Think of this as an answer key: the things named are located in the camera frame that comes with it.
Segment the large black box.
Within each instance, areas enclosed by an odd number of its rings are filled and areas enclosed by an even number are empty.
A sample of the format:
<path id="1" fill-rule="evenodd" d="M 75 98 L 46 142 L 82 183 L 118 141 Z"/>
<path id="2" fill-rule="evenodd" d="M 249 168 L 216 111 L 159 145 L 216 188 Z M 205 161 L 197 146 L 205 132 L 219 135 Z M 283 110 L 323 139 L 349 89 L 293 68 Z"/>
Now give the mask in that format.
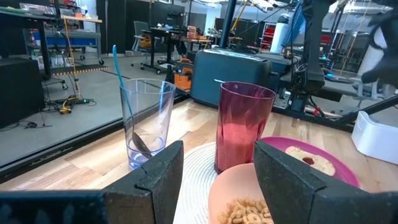
<path id="1" fill-rule="evenodd" d="M 45 107 L 38 63 L 24 58 L 0 59 L 0 128 Z"/>

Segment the white cylinder tank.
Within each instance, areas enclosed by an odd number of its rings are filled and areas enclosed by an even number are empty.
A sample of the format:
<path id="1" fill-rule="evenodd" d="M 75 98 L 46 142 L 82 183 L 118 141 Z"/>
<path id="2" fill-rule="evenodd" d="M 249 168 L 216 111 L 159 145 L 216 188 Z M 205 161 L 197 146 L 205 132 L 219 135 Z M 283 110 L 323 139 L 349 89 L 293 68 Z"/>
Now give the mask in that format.
<path id="1" fill-rule="evenodd" d="M 288 14 L 282 14 L 279 16 L 272 39 L 270 52 L 276 54 L 281 53 L 282 44 L 284 43 L 284 38 L 289 28 L 289 20 L 290 16 Z"/>

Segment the clear drinking glass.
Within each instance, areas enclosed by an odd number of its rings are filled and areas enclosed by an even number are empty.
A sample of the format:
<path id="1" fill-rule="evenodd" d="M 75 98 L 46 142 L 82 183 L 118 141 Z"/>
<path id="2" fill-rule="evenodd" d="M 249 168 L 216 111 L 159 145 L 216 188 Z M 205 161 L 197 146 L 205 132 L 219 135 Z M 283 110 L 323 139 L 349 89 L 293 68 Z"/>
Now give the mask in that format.
<path id="1" fill-rule="evenodd" d="M 176 87 L 137 78 L 120 86 L 129 167 L 136 169 L 165 148 Z"/>

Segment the red storage shelf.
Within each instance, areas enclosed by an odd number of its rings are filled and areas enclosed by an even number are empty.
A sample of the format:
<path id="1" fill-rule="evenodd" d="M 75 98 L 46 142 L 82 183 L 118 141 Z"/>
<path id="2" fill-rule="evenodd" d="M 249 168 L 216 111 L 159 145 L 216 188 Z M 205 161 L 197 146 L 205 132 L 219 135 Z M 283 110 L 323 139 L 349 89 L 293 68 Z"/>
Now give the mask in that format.
<path id="1" fill-rule="evenodd" d="M 270 50 L 272 40 L 274 38 L 276 24 L 266 22 L 262 31 L 262 37 L 260 38 L 260 48 L 262 50 Z"/>

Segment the orange shop vacuum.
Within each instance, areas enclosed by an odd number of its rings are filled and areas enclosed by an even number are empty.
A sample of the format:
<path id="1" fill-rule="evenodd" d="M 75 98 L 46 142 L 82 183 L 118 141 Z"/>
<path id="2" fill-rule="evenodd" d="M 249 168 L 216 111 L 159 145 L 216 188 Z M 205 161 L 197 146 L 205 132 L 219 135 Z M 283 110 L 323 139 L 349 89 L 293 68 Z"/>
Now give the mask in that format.
<path id="1" fill-rule="evenodd" d="M 193 76 L 193 62 L 181 58 L 174 66 L 174 85 L 182 91 L 190 91 Z"/>

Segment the pale pink plastic bowl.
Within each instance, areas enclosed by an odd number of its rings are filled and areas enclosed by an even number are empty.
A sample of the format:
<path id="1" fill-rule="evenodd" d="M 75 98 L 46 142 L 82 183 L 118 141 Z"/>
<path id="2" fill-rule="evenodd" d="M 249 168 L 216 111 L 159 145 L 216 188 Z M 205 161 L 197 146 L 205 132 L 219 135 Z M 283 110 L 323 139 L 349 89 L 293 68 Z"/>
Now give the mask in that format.
<path id="1" fill-rule="evenodd" d="M 215 179 L 208 199 L 208 223 L 220 224 L 218 214 L 237 198 L 264 199 L 252 163 L 229 168 Z"/>

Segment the magenta plastic plate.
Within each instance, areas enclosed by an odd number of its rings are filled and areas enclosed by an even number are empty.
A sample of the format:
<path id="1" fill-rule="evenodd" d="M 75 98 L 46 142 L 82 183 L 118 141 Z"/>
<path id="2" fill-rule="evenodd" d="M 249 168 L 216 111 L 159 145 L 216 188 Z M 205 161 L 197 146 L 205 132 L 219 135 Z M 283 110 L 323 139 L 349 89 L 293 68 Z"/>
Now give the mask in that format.
<path id="1" fill-rule="evenodd" d="M 290 146 L 296 146 L 304 150 L 305 152 L 322 156 L 328 161 L 330 161 L 335 167 L 336 172 L 333 175 L 334 178 L 346 182 L 347 184 L 351 184 L 352 186 L 355 186 L 357 188 L 360 188 L 360 184 L 355 174 L 344 163 L 342 163 L 336 157 L 332 156 L 323 149 L 320 149 L 306 142 L 302 142 L 291 138 L 280 137 L 280 136 L 264 137 L 261 139 L 261 141 L 283 152 L 285 152 L 285 150 Z"/>

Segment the teal handled spoon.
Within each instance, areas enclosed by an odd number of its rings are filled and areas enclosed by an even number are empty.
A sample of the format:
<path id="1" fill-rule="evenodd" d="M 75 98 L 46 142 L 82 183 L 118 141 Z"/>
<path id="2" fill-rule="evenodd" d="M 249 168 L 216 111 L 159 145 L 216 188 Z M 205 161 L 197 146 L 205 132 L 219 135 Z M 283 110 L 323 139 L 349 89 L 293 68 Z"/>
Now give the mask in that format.
<path id="1" fill-rule="evenodd" d="M 124 101 L 126 102 L 126 105 L 127 105 L 127 108 L 128 108 L 129 117 L 131 118 L 131 123 L 132 123 L 132 126 L 131 126 L 131 128 L 132 128 L 132 141 L 133 141 L 135 147 L 137 148 L 137 150 L 140 151 L 141 154 L 144 157 L 150 159 L 152 157 L 152 154 L 151 154 L 150 150 L 148 149 L 148 147 L 146 146 L 144 141 L 141 139 L 141 137 L 134 130 L 134 117 L 133 117 L 133 113 L 132 113 L 131 104 L 130 104 L 129 99 L 128 99 L 128 94 L 127 94 L 127 91 L 125 90 L 125 87 L 124 87 L 124 81 L 123 81 L 123 78 L 122 78 L 122 75 L 121 75 L 121 72 L 120 72 L 120 69 L 119 69 L 119 64 L 118 64 L 118 60 L 117 60 L 118 56 L 117 56 L 116 45 L 113 45 L 112 53 L 113 53 L 114 67 L 115 67 L 115 70 L 116 70 L 116 73 L 117 73 L 117 76 L 118 76 L 118 79 L 119 79 L 121 92 L 122 92 L 122 94 L 124 96 Z"/>

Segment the pale round bread slice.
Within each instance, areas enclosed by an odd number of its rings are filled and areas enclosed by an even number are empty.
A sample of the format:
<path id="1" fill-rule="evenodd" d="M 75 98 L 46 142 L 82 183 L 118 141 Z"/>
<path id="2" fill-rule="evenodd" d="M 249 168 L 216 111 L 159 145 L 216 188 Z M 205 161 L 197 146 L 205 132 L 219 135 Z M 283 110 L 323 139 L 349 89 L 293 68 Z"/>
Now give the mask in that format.
<path id="1" fill-rule="evenodd" d="M 329 176 L 334 176 L 336 172 L 334 165 L 329 160 L 325 159 L 322 156 L 304 151 L 297 146 L 289 146 L 285 150 L 285 153 Z"/>

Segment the red faceted plastic tumbler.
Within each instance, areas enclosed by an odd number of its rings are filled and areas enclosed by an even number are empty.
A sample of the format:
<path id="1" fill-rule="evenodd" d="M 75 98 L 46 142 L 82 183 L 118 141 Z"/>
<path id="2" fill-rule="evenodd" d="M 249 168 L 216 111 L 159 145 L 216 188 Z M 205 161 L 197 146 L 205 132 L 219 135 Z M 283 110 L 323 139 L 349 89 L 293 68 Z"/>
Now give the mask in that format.
<path id="1" fill-rule="evenodd" d="M 261 138 L 276 94 L 251 83 L 221 84 L 216 132 L 215 171 L 252 162 L 254 143 Z"/>

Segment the black standing desk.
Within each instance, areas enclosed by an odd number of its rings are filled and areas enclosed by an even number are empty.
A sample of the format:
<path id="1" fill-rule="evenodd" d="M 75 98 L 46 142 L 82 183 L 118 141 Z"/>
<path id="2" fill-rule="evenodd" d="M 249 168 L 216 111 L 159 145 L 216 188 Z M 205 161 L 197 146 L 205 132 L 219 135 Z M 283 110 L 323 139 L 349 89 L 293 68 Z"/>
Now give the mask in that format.
<path id="1" fill-rule="evenodd" d="M 150 35 L 151 47 L 150 47 L 150 62 L 143 63 L 142 67 L 153 69 L 157 75 L 167 71 L 166 68 L 161 67 L 161 64 L 155 64 L 155 40 L 156 38 L 165 40 L 167 50 L 166 50 L 166 60 L 164 64 L 172 65 L 172 40 L 179 40 L 182 35 L 184 35 L 184 30 L 166 29 L 164 27 L 151 27 L 149 30 L 144 30 L 145 34 Z"/>

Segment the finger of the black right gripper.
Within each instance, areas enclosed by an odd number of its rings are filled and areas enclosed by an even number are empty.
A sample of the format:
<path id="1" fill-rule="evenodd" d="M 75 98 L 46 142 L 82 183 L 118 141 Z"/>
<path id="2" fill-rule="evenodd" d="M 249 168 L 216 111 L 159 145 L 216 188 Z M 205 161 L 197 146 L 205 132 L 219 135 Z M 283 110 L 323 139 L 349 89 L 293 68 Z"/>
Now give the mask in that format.
<path id="1" fill-rule="evenodd" d="M 375 67 L 367 72 L 364 72 L 361 80 L 363 83 L 373 83 L 380 82 L 382 84 L 386 84 L 385 77 L 388 74 L 388 69 L 383 67 Z"/>

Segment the white paper roll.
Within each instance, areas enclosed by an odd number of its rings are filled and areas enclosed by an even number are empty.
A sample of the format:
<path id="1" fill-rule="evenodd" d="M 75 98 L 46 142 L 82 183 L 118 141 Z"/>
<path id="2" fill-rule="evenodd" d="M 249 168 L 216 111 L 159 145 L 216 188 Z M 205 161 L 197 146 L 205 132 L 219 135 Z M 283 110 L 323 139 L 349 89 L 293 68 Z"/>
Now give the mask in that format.
<path id="1" fill-rule="evenodd" d="M 378 28 L 374 35 L 375 43 L 380 45 L 383 48 L 387 47 L 385 38 L 383 36 L 382 30 Z M 368 49 L 364 55 L 362 64 L 358 70 L 358 76 L 362 76 L 364 72 L 367 72 L 373 69 L 377 63 L 382 59 L 384 52 L 382 50 L 378 50 L 373 48 L 372 46 L 368 46 Z"/>

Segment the white rectangular plastic tray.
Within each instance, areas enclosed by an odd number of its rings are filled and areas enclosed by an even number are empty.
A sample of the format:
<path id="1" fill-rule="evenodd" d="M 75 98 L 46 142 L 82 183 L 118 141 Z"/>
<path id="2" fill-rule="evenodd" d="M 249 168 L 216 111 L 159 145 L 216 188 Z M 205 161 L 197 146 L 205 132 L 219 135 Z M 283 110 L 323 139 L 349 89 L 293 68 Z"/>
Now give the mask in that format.
<path id="1" fill-rule="evenodd" d="M 374 122 L 365 111 L 359 111 L 351 139 L 360 153 L 398 165 L 397 127 Z"/>

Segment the black two-slot toaster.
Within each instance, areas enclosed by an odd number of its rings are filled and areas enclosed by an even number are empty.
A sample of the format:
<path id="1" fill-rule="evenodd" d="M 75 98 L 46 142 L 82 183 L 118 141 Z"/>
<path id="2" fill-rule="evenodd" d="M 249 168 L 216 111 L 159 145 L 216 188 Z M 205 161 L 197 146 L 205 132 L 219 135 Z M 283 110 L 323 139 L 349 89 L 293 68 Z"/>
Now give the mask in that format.
<path id="1" fill-rule="evenodd" d="M 227 49 L 206 49 L 196 53 L 190 96 L 197 103 L 216 108 L 220 85 L 244 82 L 266 87 L 272 71 L 265 57 Z"/>

